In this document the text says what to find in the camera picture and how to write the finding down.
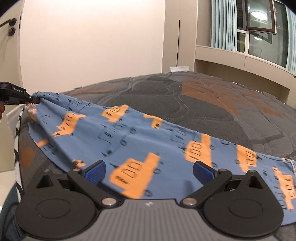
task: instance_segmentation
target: floor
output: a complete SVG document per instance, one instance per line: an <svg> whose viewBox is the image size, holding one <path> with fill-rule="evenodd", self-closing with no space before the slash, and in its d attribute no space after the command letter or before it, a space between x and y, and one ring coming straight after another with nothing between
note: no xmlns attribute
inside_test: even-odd
<svg viewBox="0 0 296 241"><path fill-rule="evenodd" d="M15 171L0 172L0 212L3 203L15 183Z"/></svg>

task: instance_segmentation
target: door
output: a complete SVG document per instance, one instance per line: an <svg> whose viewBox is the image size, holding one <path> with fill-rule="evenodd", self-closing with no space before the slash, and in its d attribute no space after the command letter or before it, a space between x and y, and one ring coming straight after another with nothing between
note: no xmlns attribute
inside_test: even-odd
<svg viewBox="0 0 296 241"><path fill-rule="evenodd" d="M23 8L23 1L16 2L8 11L0 17L0 24L16 18L13 26L6 24L0 28L0 82L7 81L22 86L20 72L20 21ZM15 28L12 36L8 31ZM6 106L5 113L14 107ZM6 115L0 121L0 172L14 169L14 143L8 130Z"/></svg>

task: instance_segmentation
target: blue fabric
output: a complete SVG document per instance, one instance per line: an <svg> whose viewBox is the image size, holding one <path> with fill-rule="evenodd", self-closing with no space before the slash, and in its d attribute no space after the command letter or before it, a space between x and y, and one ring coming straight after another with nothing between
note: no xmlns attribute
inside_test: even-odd
<svg viewBox="0 0 296 241"><path fill-rule="evenodd" d="M124 103L107 108L57 93L34 96L41 102L27 108L30 136L66 172L103 160L102 182L117 192L129 198L180 201L202 187L193 175L196 160L237 175L254 169L282 205L283 225L296 222L295 161L255 153Z"/></svg>

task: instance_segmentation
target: cabinet door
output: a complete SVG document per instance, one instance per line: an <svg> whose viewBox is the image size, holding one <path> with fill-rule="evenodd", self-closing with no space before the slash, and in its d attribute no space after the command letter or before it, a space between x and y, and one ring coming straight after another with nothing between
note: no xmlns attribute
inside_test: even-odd
<svg viewBox="0 0 296 241"><path fill-rule="evenodd" d="M16 2L8 11L0 17L0 24L16 18L13 26L6 24L0 28L0 82L7 81L22 86L20 72L20 21L23 1ZM12 36L8 31L15 28ZM5 113L11 111L13 106L6 106ZM0 121L0 172L14 169L14 143L8 130L6 115Z"/></svg>
<svg viewBox="0 0 296 241"><path fill-rule="evenodd" d="M172 66L194 70L196 34L197 0L166 1L162 72Z"/></svg>

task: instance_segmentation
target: white wall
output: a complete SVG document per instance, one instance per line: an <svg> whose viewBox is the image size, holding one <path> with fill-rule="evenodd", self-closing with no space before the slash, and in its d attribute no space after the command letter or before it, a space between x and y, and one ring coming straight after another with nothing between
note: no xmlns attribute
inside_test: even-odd
<svg viewBox="0 0 296 241"><path fill-rule="evenodd" d="M22 81L29 93L160 73L165 0L25 0Z"/></svg>

